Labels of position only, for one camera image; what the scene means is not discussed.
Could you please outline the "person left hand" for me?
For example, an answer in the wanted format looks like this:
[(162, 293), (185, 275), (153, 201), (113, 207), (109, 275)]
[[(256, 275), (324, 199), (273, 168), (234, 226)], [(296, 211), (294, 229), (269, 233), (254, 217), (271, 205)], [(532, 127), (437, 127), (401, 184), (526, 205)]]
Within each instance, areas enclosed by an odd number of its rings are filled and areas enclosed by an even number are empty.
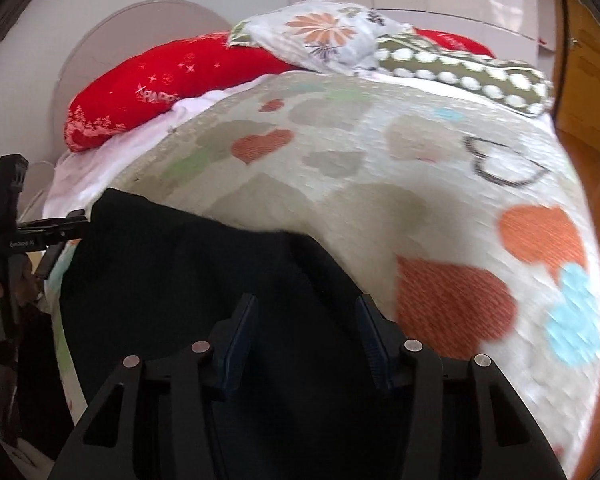
[(35, 304), (41, 296), (41, 285), (32, 272), (28, 255), (15, 255), (14, 270), (0, 278), (0, 298), (14, 298), (18, 306)]

